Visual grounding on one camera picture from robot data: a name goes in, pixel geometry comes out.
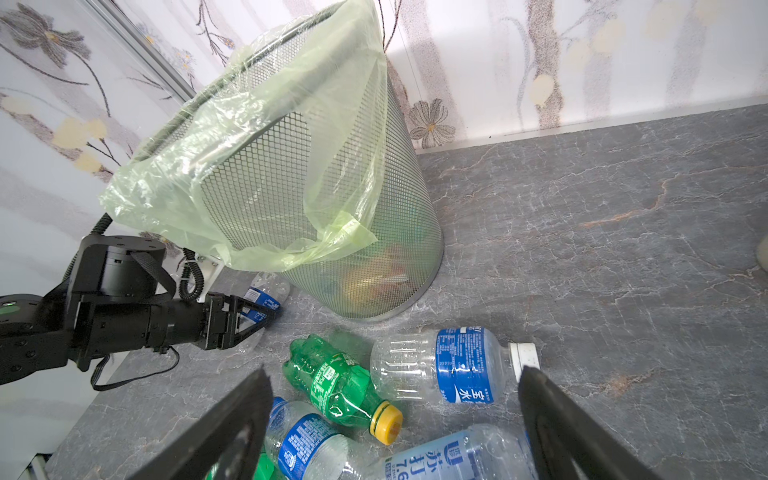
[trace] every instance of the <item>blue bottle label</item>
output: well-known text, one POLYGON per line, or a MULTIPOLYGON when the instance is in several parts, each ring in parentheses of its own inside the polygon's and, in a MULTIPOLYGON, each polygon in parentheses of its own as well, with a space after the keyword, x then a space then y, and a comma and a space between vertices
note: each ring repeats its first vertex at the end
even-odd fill
POLYGON ((450 403, 493 403, 485 363, 485 329, 464 326, 437 334, 435 364, 437 383, 450 403))
MULTIPOLYGON (((277 310, 280 308, 280 302, 257 288, 249 287, 243 298, 249 302, 255 303, 256 305, 265 306, 266 308, 272 310, 277 310)), ((238 331, 245 330, 249 326, 261 322, 264 319, 266 319, 266 314, 264 312, 244 307, 243 315, 240 317, 240 325, 237 329, 238 331)))
POLYGON ((290 480, 302 480, 306 466, 327 439, 340 435, 323 417, 307 414, 288 431, 278 452, 277 465, 290 480))
POLYGON ((405 450, 384 460, 386 480, 472 480, 480 478, 477 461, 459 432, 405 450))

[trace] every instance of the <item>floral wallpaper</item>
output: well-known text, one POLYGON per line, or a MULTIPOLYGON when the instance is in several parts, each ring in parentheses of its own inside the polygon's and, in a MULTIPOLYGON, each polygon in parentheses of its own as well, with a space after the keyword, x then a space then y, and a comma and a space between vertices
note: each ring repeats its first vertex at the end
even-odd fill
POLYGON ((61 281, 115 169, 179 107, 77 0, 0 0, 0 292, 61 281))
MULTIPOLYGON (((114 0, 195 88, 333 0, 114 0)), ((376 0, 417 149, 765 95, 763 0, 376 0)))

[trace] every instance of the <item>marble surface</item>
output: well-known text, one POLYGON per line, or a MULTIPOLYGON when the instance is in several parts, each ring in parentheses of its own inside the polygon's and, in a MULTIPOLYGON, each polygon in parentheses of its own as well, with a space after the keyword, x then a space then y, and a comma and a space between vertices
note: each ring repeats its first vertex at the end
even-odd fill
MULTIPOLYGON (((768 106, 419 159, 445 257, 413 308, 363 325, 294 290, 263 335, 181 346, 170 374, 99 394, 51 478, 129 476, 260 365, 300 398, 280 373, 300 336, 330 336, 365 362, 389 332, 461 325, 534 342, 542 370, 665 478, 768 476, 768 275, 754 254, 768 233, 768 106)), ((216 290, 249 281, 228 271, 216 290)), ((113 379, 169 362, 135 352, 113 379)), ((400 440, 382 451, 521 424, 514 391, 490 408, 403 410, 400 440)))

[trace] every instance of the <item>green soda bottle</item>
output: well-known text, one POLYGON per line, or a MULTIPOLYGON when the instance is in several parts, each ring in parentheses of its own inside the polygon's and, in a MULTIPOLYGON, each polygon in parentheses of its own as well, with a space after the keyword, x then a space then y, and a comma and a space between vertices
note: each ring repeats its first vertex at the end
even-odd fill
POLYGON ((400 433, 402 413, 376 395, 368 370, 317 335, 291 342, 283 374, 329 420, 367 428, 384 445, 400 433))
MULTIPOLYGON (((219 464, 217 463, 211 467, 204 480, 214 480, 218 472, 219 464)), ((261 452, 259 463, 256 464, 256 471, 253 473, 253 480, 286 480, 286 477, 275 468, 270 457, 266 456, 265 452, 261 452)))

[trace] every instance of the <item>green bottle label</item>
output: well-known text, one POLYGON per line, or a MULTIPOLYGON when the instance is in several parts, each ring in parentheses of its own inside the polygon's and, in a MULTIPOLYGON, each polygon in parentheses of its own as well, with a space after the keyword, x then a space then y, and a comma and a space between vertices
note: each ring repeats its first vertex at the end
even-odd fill
POLYGON ((333 394, 333 389, 336 387, 336 382, 339 381, 339 377, 342 374, 346 374, 349 371, 349 367, 355 365, 357 365, 357 362, 354 358, 346 353, 337 353, 317 370, 315 377, 312 379, 310 400, 326 417, 330 418, 327 406, 328 400, 333 394))

